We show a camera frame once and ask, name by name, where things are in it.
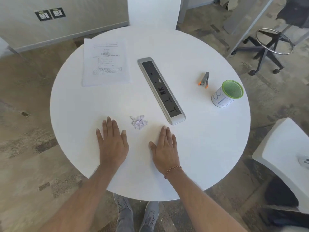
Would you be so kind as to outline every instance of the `person's left arm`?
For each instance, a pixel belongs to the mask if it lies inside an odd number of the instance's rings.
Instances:
[[[96,131],[100,148],[100,166],[39,231],[89,230],[100,199],[129,151],[126,131],[123,130],[120,134],[115,120],[111,121],[110,117],[107,117],[102,126],[103,137],[99,129]]]

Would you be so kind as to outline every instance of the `person's left hand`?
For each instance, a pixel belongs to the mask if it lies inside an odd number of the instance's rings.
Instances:
[[[126,131],[123,130],[120,134],[117,122],[112,121],[110,117],[107,117],[107,121],[103,120],[102,127],[104,139],[100,130],[96,130],[100,149],[100,163],[117,170],[126,159],[129,151]]]

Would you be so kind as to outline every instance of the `gray jeans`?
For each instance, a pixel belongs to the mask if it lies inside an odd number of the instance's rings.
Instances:
[[[133,212],[128,208],[120,211],[116,232],[134,232]],[[153,232],[148,226],[143,226],[140,232]]]

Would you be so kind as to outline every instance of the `round white table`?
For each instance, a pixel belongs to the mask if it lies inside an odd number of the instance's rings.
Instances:
[[[179,196],[152,162],[149,141],[158,140],[163,125],[177,137],[180,164],[203,190],[220,181],[239,160],[249,136],[250,108],[246,93],[226,108],[211,95],[227,79],[241,81],[230,64],[199,39],[176,30],[122,27],[96,39],[125,39],[132,83],[82,87],[83,46],[61,67],[52,88],[50,116],[57,141],[71,163],[87,178],[99,165],[96,128],[110,116],[127,131],[130,150],[108,190],[146,201]],[[152,57],[186,115],[171,126],[137,64]],[[198,86],[206,72],[209,87]],[[148,125],[137,130],[130,116],[145,115]]]

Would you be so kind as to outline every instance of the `caster wheel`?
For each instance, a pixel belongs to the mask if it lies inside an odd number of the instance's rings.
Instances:
[[[272,71],[273,74],[278,74],[279,72],[280,72],[279,69],[275,69],[275,70]]]
[[[255,75],[255,70],[249,71],[249,75],[250,75],[250,76],[254,76],[254,75]]]

